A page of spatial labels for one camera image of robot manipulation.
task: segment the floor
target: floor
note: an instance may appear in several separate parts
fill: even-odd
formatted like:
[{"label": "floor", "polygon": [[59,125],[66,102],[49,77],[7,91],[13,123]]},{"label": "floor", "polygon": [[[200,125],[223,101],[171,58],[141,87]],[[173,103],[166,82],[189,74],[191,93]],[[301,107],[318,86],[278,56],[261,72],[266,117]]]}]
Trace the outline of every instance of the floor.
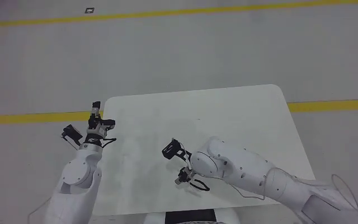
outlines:
[{"label": "floor", "polygon": [[[45,1],[0,3],[0,114],[86,111],[112,96],[278,85],[287,102],[358,99],[358,5],[186,13],[255,1]],[[149,16],[41,23],[47,18],[178,10]],[[38,24],[24,25],[28,20]],[[11,25],[7,21],[20,21]],[[292,113],[316,179],[337,173],[358,194],[358,110]],[[26,223],[54,189],[74,150],[59,135],[72,123],[0,122],[0,223]],[[245,223],[298,223],[282,205],[235,209]],[[39,223],[44,208],[31,216]],[[144,214],[92,217],[141,223]]]}]

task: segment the table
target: table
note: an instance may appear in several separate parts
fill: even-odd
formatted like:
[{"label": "table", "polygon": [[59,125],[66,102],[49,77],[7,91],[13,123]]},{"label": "table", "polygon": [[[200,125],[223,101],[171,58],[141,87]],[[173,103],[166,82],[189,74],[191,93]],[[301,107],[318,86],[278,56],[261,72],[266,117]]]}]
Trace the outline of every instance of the table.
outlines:
[{"label": "table", "polygon": [[218,136],[292,175],[314,179],[285,98],[275,85],[112,97],[103,117],[116,120],[107,137],[117,141],[104,149],[98,164],[102,181],[93,210],[98,216],[276,203],[242,198],[215,179],[198,178],[209,192],[176,185],[174,179],[186,164],[161,153],[172,137],[193,152]]}]

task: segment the yellow floor stripe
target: yellow floor stripe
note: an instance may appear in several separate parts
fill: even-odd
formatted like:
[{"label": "yellow floor stripe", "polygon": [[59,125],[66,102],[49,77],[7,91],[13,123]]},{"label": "yellow floor stripe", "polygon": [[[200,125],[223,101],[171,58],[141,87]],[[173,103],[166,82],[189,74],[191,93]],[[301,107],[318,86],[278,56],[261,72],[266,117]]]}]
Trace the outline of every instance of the yellow floor stripe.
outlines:
[{"label": "yellow floor stripe", "polygon": [[113,19],[120,19],[120,18],[144,18],[144,17],[158,17],[158,16],[189,15],[189,14],[198,14],[198,13],[274,10],[274,9],[281,9],[281,8],[329,6],[329,5],[337,5],[337,4],[358,4],[358,0],[321,0],[321,1],[307,1],[307,2],[259,4],[259,5],[251,5],[251,6],[230,6],[230,7],[215,7],[215,8],[196,8],[196,9],[188,9],[188,10],[168,10],[168,11],[154,11],[154,12],[97,15],[97,16],[80,16],[80,17],[68,17],[68,18],[44,18],[38,20],[0,21],[0,26],[25,26],[25,25],[38,25],[38,24],[56,24],[56,23],[64,23],[64,22],[113,20]]},{"label": "yellow floor stripe", "polygon": [[358,110],[358,100],[289,102],[287,104],[291,113]]},{"label": "yellow floor stripe", "polygon": [[[358,110],[358,100],[289,102],[288,107],[291,113]],[[89,115],[89,111],[46,114],[0,115],[0,124],[87,121]]]}]

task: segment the black square marker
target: black square marker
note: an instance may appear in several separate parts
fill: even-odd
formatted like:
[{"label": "black square marker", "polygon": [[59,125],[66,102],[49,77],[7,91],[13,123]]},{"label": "black square marker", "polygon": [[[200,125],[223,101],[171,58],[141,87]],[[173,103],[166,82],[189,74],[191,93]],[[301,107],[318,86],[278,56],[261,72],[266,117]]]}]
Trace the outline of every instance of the black square marker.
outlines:
[{"label": "black square marker", "polygon": [[94,11],[95,11],[95,8],[86,8],[86,10],[85,10],[85,14],[88,14],[88,13],[94,13]]}]

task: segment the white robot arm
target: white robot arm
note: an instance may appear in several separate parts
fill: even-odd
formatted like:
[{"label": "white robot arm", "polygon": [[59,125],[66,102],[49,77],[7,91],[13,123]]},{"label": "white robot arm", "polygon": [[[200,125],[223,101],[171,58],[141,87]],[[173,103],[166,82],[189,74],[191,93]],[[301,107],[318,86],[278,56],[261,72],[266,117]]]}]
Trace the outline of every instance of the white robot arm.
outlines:
[{"label": "white robot arm", "polygon": [[[64,129],[62,137],[69,136],[79,145],[74,160],[68,162],[62,171],[50,204],[47,208],[44,223],[76,223],[87,224],[92,216],[102,172],[97,163],[102,158],[103,148],[115,139],[105,139],[107,131],[115,126],[114,120],[102,120],[100,102],[94,102],[91,116],[88,120],[86,140],[79,144],[82,138],[71,125]],[[102,146],[101,140],[109,140]],[[80,189],[86,192],[75,193]]]},{"label": "white robot arm", "polygon": [[348,202],[336,188],[291,176],[254,152],[237,149],[218,137],[211,137],[193,154],[183,150],[177,142],[173,139],[163,150],[168,159],[176,155],[190,160],[176,179],[177,184],[188,182],[198,174],[222,179],[237,188],[280,202],[302,223],[356,223],[358,220],[353,200]]}]

